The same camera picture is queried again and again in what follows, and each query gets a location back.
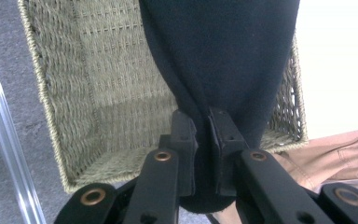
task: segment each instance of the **black fabric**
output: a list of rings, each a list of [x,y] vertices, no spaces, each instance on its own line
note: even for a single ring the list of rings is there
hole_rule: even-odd
[[[209,106],[233,118],[258,148],[295,30],[298,0],[140,0],[147,43],[160,73],[197,128],[195,213],[230,205],[214,192]]]

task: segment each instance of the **silver pole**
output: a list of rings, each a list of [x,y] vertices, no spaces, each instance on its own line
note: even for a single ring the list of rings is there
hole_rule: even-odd
[[[16,197],[25,223],[42,223],[46,220],[34,189],[19,137],[7,106],[0,83],[0,148],[7,169],[14,182]]]

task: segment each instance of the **wicker basket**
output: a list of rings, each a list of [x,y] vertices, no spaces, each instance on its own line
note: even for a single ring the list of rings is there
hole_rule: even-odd
[[[65,191],[137,176],[177,105],[135,0],[19,0]],[[263,148],[307,142],[296,48]]]

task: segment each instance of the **gray carpet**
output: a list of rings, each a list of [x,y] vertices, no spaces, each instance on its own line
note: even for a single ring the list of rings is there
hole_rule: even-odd
[[[62,190],[14,0],[0,0],[0,79],[45,218],[52,223],[70,196]],[[183,210],[179,218],[180,223],[209,223],[205,216]],[[0,152],[0,223],[22,222],[13,183]]]

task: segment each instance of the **khaki pants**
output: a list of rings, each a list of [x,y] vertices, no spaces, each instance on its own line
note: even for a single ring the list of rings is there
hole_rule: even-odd
[[[325,180],[358,178],[358,131],[310,140],[302,148],[273,154],[302,187],[316,190]],[[235,203],[213,214],[220,223],[241,223]]]

